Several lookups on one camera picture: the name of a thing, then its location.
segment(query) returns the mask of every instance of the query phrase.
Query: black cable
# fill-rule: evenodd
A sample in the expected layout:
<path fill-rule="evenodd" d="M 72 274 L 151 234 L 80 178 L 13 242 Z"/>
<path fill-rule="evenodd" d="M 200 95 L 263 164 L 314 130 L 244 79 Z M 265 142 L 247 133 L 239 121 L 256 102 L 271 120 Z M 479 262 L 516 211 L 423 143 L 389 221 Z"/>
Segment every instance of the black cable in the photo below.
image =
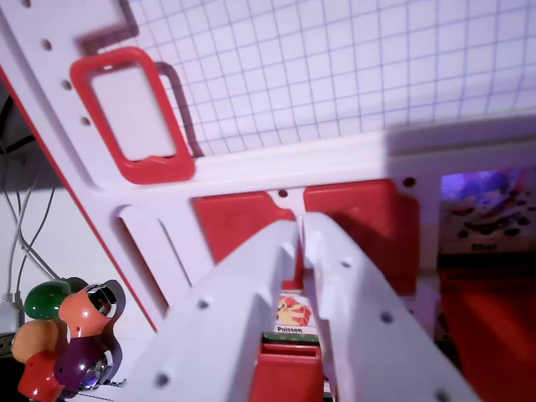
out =
<path fill-rule="evenodd" d="M 17 151 L 19 148 L 24 147 L 26 144 L 29 144 L 32 141 L 35 141 L 34 136 L 26 136 L 25 138 L 21 138 L 20 140 L 14 142 L 13 144 L 8 145 L 6 147 L 6 153 Z"/>
<path fill-rule="evenodd" d="M 52 187 L 52 191 L 50 192 L 50 198 L 49 198 L 49 203 L 47 204 L 47 209 L 46 211 L 44 211 L 44 217 L 43 217 L 43 220 L 41 221 L 41 225 L 39 226 L 39 228 L 37 229 L 37 232 L 35 232 L 35 235 L 33 236 L 32 238 L 32 241 L 30 242 L 30 247 L 32 245 L 34 245 L 34 242 L 35 240 L 37 239 L 37 236 L 39 236 L 39 233 L 41 232 L 41 229 L 43 228 L 44 226 L 44 222 L 47 220 L 47 217 L 49 216 L 49 211 L 50 211 L 50 205 L 52 204 L 52 198 L 54 197 L 54 192 L 56 191 L 56 187 Z M 27 256 L 25 255 L 23 257 L 23 262 L 21 263 L 20 265 L 20 268 L 18 270 L 18 277 L 17 277 L 17 290 L 16 292 L 18 292 L 20 290 L 20 280 L 21 278 L 23 277 L 23 269 L 24 269 L 24 264 L 26 263 L 26 259 L 27 259 Z"/>
<path fill-rule="evenodd" d="M 6 101 L 4 102 L 2 106 L 2 110 L 0 111 L 0 138 L 3 136 L 3 129 L 6 126 L 6 121 L 8 121 L 9 112 L 13 108 L 13 99 L 11 96 L 8 96 Z"/>
<path fill-rule="evenodd" d="M 9 113 L 11 112 L 13 108 L 13 98 L 11 96 L 8 96 L 6 101 L 4 102 L 2 106 L 2 111 L 0 111 L 0 138 L 3 137 L 4 129 L 6 128 L 6 122 L 8 121 Z M 34 136 L 26 136 L 25 138 L 21 138 L 20 140 L 14 142 L 11 145 L 6 146 L 6 153 L 11 153 L 13 151 L 17 151 L 20 147 L 24 147 L 26 144 L 29 144 L 30 142 L 35 141 Z"/>

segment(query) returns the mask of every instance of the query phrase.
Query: white cable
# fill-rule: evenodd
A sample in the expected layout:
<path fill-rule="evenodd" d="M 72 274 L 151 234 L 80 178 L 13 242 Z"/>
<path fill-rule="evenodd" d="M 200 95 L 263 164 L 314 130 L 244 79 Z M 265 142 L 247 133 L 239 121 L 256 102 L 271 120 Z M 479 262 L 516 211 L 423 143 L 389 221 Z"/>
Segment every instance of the white cable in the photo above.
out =
<path fill-rule="evenodd" d="M 8 193 L 6 193 L 6 191 L 4 190 L 3 194 L 4 194 L 4 196 L 5 196 L 5 198 L 6 198 L 7 202 L 8 202 L 9 210 L 11 211 L 11 215 L 13 216 L 13 222 L 16 225 L 18 223 L 17 213 L 15 212 L 15 209 L 13 209 L 13 205 L 9 201 Z M 19 230 L 18 241 L 20 243 L 21 249 L 23 250 L 23 253 L 26 255 L 26 257 L 30 261 L 32 261 L 40 270 L 45 272 L 47 274 L 47 276 L 50 276 L 52 279 L 58 279 L 59 278 L 58 276 L 54 276 L 52 274 L 52 270 L 50 269 L 50 267 L 43 261 L 43 259 L 37 253 L 37 251 L 35 251 L 34 248 L 31 245 L 28 244 L 26 239 L 23 237 L 22 230 Z"/>
<path fill-rule="evenodd" d="M 39 170 L 37 171 L 37 174 L 35 175 L 35 179 L 33 180 L 32 186 L 28 189 L 28 191 L 24 195 L 23 204 L 20 209 L 20 216 L 18 218 L 17 228 L 15 229 L 15 235 L 13 237 L 13 242 L 11 244 L 11 250 L 9 251 L 8 290 L 7 290 L 8 293 L 11 293 L 11 278 L 13 275 L 13 258 L 15 256 L 15 249 L 17 248 L 17 243 L 19 241 L 20 227 L 23 224 L 23 218 L 24 218 L 24 214 L 26 213 L 26 207 L 28 206 L 28 200 L 30 199 L 30 194 L 32 193 L 32 191 L 35 188 L 35 185 L 37 184 L 40 173 L 41 173 L 41 169 L 39 168 Z"/>

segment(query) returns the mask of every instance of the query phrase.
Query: mounting hole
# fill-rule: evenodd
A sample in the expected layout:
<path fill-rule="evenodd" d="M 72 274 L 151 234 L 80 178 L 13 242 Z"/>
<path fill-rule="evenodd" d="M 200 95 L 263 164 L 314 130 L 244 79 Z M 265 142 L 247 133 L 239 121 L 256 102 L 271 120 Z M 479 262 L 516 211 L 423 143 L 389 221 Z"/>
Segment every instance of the mounting hole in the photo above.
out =
<path fill-rule="evenodd" d="M 158 388 L 165 387 L 169 384 L 169 376 L 165 373 L 159 373 L 157 374 L 157 377 L 154 379 L 154 384 Z"/>
<path fill-rule="evenodd" d="M 411 188 L 415 186 L 417 181 L 414 178 L 405 178 L 402 184 L 404 184 L 404 187 Z"/>
<path fill-rule="evenodd" d="M 198 301 L 198 309 L 199 310 L 206 310 L 207 308 L 209 308 L 210 306 L 210 303 L 208 300 L 206 299 L 199 299 Z"/>
<path fill-rule="evenodd" d="M 73 86 L 70 84 L 70 82 L 68 80 L 62 80 L 61 81 L 61 87 L 64 90 L 71 90 L 73 88 Z"/>
<path fill-rule="evenodd" d="M 41 46 L 43 46 L 43 49 L 45 49 L 47 52 L 52 50 L 52 44 L 48 39 L 41 39 Z"/>
<path fill-rule="evenodd" d="M 450 402 L 451 400 L 449 394 L 443 389 L 438 389 L 435 392 L 435 396 L 435 400 L 437 400 L 437 402 Z"/>
<path fill-rule="evenodd" d="M 386 324 L 390 324 L 394 321 L 393 315 L 390 312 L 381 312 L 379 319 Z"/>

